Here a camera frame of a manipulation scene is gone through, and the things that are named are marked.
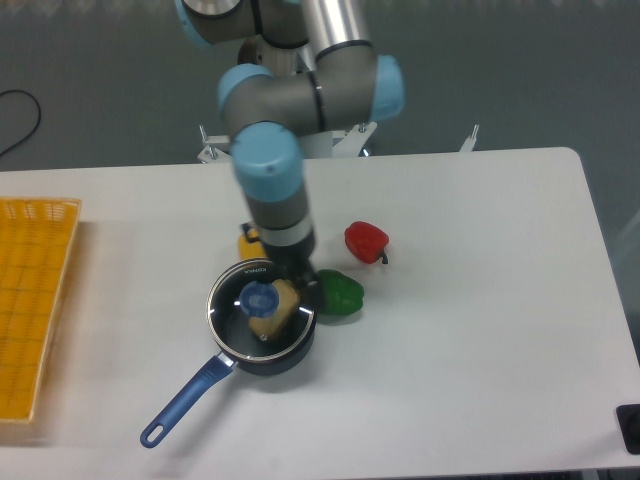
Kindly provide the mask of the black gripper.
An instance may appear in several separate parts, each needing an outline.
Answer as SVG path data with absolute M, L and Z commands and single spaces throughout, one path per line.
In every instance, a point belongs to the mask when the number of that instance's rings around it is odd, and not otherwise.
M 301 242 L 293 245 L 273 246 L 263 243 L 260 232 L 254 223 L 241 225 L 241 233 L 248 234 L 250 230 L 258 232 L 263 248 L 268 255 L 267 259 L 284 269 L 289 277 L 298 283 L 304 304 L 311 309 L 323 309 L 325 307 L 323 286 L 310 261 L 315 246 L 314 234 L 309 234 Z

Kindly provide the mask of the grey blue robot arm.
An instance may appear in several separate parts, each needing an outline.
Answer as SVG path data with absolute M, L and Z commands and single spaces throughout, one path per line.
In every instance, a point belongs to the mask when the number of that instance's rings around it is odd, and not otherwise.
M 300 74 L 240 63 L 221 77 L 217 95 L 263 248 L 320 309 L 325 295 L 310 262 L 315 234 L 299 140 L 398 115 L 405 104 L 400 66 L 376 53 L 359 1 L 179 1 L 176 9 L 208 44 L 258 35 L 279 50 L 311 50 L 314 65 Z

